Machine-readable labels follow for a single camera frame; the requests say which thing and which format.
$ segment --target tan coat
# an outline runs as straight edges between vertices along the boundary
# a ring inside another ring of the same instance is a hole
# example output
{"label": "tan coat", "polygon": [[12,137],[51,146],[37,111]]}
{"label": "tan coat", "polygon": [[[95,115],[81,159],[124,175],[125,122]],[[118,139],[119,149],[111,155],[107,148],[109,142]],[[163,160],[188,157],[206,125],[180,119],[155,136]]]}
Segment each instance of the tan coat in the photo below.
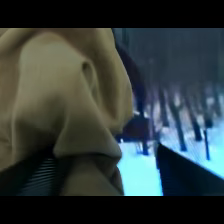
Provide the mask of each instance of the tan coat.
{"label": "tan coat", "polygon": [[132,117],[111,29],[10,28],[0,38],[0,171],[54,145],[61,195],[122,195],[113,135]]}

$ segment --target person in brown jacket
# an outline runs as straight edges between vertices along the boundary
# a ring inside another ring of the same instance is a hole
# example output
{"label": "person in brown jacket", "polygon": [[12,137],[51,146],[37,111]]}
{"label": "person in brown jacket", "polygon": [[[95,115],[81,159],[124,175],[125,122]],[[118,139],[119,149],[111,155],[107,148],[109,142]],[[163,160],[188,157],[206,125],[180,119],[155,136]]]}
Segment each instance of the person in brown jacket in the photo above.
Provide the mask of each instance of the person in brown jacket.
{"label": "person in brown jacket", "polygon": [[0,28],[0,172],[53,145],[60,195],[123,195],[114,136],[132,90],[111,29]]}

